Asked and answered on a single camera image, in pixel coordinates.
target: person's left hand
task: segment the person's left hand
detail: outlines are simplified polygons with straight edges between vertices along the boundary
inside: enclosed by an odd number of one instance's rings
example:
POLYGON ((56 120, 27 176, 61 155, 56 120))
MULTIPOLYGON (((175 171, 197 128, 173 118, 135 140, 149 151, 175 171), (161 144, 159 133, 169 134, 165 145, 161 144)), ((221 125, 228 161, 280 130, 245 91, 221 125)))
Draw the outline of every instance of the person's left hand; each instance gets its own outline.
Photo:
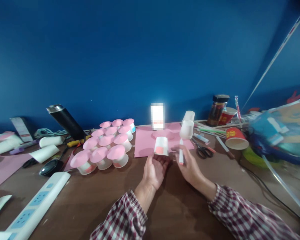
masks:
POLYGON ((151 187, 154 187, 155 190, 158 190, 162 184, 170 161, 168 156, 150 155, 144 166, 142 180, 151 187))

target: red paper cup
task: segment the red paper cup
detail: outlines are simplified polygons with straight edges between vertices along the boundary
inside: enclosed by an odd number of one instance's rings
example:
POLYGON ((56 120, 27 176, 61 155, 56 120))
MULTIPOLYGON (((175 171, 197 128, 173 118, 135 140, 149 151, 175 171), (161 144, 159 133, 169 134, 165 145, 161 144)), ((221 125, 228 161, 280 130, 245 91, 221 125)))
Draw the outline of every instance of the red paper cup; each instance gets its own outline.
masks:
POLYGON ((237 114, 237 112, 238 111, 236 109, 227 107, 227 110, 222 112, 219 125, 226 125, 227 123, 229 123, 233 116, 237 114))
POLYGON ((249 147, 249 142, 238 128, 228 128, 226 145, 235 150, 243 150, 249 147))

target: person's right hand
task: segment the person's right hand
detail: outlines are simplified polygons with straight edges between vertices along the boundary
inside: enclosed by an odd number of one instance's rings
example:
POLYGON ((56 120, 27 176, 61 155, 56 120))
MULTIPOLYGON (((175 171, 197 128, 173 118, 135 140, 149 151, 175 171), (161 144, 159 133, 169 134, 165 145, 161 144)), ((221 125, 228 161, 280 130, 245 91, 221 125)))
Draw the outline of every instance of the person's right hand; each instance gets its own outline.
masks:
POLYGON ((184 145, 177 145, 171 150, 176 151, 175 156, 178 163, 178 167, 182 173, 184 179, 190 183, 193 187, 197 188, 196 186, 200 184, 202 179, 204 179, 203 174, 201 173, 197 161, 194 156, 191 155, 189 150, 184 145), (179 150, 183 150, 183 154, 185 157, 185 163, 183 165, 179 164, 179 150))
POLYGON ((184 145, 178 145, 171 150, 176 151, 175 156, 178 163, 178 167, 182 173, 184 179, 190 183, 195 189, 201 192, 209 201, 213 201, 216 196, 217 186, 206 179, 201 173, 196 159, 184 145), (185 157, 185 163, 179 164, 179 150, 183 150, 185 157))

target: black thermos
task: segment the black thermos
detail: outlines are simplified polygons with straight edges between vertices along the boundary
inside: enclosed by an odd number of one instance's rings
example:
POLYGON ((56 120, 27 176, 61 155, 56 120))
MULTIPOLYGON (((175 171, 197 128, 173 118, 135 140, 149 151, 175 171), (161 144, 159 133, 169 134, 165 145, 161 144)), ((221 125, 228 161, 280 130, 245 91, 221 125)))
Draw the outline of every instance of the black thermos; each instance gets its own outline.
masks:
POLYGON ((66 130, 74 140, 84 139, 86 134, 74 120, 68 110, 61 104, 51 105, 47 108, 49 114, 66 130))

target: purple marker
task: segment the purple marker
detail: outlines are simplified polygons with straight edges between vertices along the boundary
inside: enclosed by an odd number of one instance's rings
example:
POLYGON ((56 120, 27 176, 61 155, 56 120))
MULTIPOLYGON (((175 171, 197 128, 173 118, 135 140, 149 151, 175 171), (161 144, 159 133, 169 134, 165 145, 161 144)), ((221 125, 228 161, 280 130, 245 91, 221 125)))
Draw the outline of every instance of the purple marker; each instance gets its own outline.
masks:
POLYGON ((22 144, 21 146, 17 147, 16 149, 10 151, 10 155, 15 155, 17 153, 21 153, 24 151, 24 149, 26 149, 27 147, 31 147, 33 145, 36 145, 38 144, 40 141, 40 139, 36 139, 34 141, 31 141, 31 142, 28 142, 28 143, 25 143, 25 144, 22 144))

